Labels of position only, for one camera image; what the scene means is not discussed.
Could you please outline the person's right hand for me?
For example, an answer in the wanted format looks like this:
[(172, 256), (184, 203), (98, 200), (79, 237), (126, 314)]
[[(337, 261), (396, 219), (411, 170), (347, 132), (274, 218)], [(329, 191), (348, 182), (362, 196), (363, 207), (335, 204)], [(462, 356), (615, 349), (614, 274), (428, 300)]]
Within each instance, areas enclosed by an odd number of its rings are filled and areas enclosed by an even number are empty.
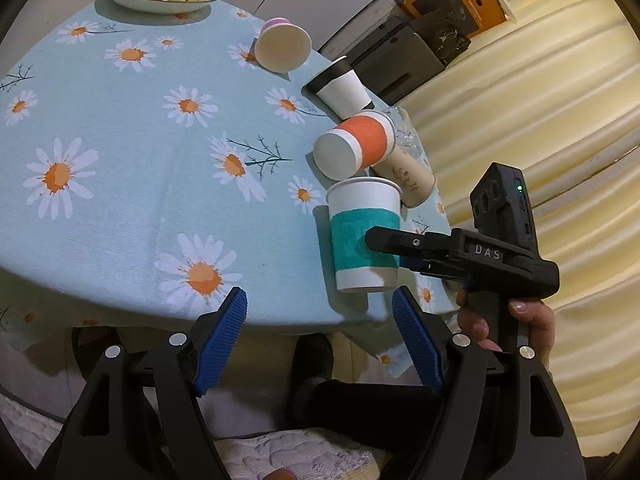
[[(458, 325), (462, 333), (475, 341), (482, 348), (500, 351), (501, 348), (489, 338), (489, 324), (477, 313), (469, 308), (466, 300), (466, 290), (460, 288), (457, 292)], [(541, 300), (512, 299), (509, 312), (524, 323), (528, 329), (529, 347), (536, 352), (536, 356), (549, 368), (551, 351), (555, 342), (554, 312)]]

